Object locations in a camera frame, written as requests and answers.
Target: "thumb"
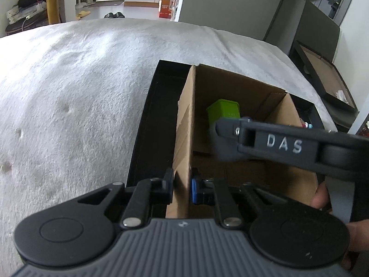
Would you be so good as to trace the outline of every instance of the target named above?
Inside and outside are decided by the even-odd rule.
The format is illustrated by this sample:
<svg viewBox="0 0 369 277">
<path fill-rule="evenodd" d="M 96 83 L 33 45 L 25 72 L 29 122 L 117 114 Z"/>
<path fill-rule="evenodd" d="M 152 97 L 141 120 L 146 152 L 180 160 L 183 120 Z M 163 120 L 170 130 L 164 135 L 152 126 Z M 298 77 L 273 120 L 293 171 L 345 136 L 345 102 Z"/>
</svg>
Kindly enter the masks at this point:
<svg viewBox="0 0 369 277">
<path fill-rule="evenodd" d="M 349 251 L 361 252 L 369 250 L 369 220 L 347 224 L 350 232 Z"/>
</svg>

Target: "green container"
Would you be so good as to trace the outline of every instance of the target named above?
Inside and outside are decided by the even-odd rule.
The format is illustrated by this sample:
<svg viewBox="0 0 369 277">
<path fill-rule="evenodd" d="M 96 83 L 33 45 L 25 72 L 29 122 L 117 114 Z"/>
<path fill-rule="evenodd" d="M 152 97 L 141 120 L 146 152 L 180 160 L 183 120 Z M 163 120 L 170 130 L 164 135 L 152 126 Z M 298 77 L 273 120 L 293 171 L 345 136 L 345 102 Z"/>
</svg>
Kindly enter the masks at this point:
<svg viewBox="0 0 369 277">
<path fill-rule="evenodd" d="M 219 99 L 206 108 L 209 117 L 209 126 L 221 117 L 240 118 L 239 104 L 235 101 Z"/>
</svg>

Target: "gray floor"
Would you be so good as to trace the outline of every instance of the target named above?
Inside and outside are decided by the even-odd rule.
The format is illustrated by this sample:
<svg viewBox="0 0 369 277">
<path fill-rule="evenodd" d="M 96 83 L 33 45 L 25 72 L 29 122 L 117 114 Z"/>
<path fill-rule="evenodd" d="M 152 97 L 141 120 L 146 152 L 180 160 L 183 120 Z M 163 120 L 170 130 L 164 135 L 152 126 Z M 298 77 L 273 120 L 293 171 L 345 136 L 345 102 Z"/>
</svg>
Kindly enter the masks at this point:
<svg viewBox="0 0 369 277">
<path fill-rule="evenodd" d="M 158 9 L 151 7 L 124 7 L 123 4 L 118 6 L 99 6 L 99 7 L 84 7 L 76 10 L 76 14 L 81 10 L 91 11 L 88 16 L 81 20 L 102 19 L 109 12 L 116 13 L 120 11 L 126 18 L 133 19 L 150 19 L 150 20 L 168 20 L 159 18 Z"/>
</svg>

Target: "bed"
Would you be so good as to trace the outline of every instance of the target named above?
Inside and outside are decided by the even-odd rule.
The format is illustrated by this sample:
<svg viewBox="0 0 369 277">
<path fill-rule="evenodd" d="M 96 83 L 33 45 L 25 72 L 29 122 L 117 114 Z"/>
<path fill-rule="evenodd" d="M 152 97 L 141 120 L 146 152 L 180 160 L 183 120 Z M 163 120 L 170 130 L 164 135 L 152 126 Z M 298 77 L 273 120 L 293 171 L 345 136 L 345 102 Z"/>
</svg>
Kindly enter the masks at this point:
<svg viewBox="0 0 369 277">
<path fill-rule="evenodd" d="M 160 59 L 247 75 L 315 103 L 277 47 L 209 27 L 99 19 L 0 39 L 0 276 L 21 266 L 12 232 L 41 209 L 125 181 Z"/>
</svg>

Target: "wooden baseboard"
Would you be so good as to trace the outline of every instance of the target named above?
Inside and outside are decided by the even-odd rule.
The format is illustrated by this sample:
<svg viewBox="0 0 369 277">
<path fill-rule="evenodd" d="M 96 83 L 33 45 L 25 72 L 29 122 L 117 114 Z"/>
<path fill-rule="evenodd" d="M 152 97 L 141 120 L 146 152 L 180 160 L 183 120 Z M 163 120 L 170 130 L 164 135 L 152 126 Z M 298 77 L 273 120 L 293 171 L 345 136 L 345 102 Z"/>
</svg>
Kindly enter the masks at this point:
<svg viewBox="0 0 369 277">
<path fill-rule="evenodd" d="M 141 2 L 141 1 L 124 1 L 126 7 L 152 7 L 159 8 L 159 3 L 156 2 Z"/>
</svg>

